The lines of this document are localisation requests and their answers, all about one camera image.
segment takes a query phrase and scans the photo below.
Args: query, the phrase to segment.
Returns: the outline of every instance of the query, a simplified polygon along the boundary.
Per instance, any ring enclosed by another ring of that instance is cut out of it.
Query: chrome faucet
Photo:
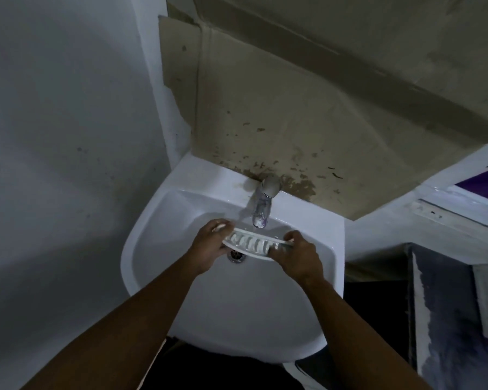
[[[271,201],[278,194],[282,184],[276,175],[267,176],[255,190],[255,209],[253,211],[253,225],[256,228],[266,227],[271,212]]]

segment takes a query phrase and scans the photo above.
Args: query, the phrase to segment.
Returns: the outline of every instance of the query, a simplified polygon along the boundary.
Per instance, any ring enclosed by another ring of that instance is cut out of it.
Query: white soap dish
[[[224,225],[219,225],[214,231],[217,231],[222,227],[224,227]],[[293,247],[293,242],[255,234],[254,232],[240,228],[235,228],[222,243],[246,256],[269,261],[273,261],[271,258],[267,257],[267,252],[271,247],[275,249],[291,249]]]

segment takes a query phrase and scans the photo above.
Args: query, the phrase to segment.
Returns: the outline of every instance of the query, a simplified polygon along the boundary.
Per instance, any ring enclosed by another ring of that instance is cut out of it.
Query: person's left hand
[[[220,224],[226,226],[213,232],[213,229]],[[226,219],[214,219],[199,230],[190,249],[184,255],[184,258],[195,266],[198,275],[208,271],[217,257],[231,251],[230,248],[222,245],[222,240],[229,236],[234,228],[235,225]]]

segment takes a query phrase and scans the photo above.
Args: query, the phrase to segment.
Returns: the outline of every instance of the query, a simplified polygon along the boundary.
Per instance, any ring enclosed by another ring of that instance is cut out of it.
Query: white ceramic sink
[[[133,295],[189,248],[199,228],[213,218],[281,238],[298,229],[322,260],[325,277],[343,294],[343,218],[285,192],[273,199],[265,229],[251,225],[257,182],[191,154],[156,191],[130,233],[121,274]],[[169,335],[217,353],[267,362],[307,357],[326,345],[316,315],[302,289],[280,266],[247,257],[226,257],[197,277]]]

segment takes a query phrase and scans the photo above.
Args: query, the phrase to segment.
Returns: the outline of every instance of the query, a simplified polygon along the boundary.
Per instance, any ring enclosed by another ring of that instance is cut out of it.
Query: forearm
[[[351,390],[430,390],[325,280],[303,286],[344,385]]]
[[[195,276],[179,259],[72,341],[23,390],[136,389]]]

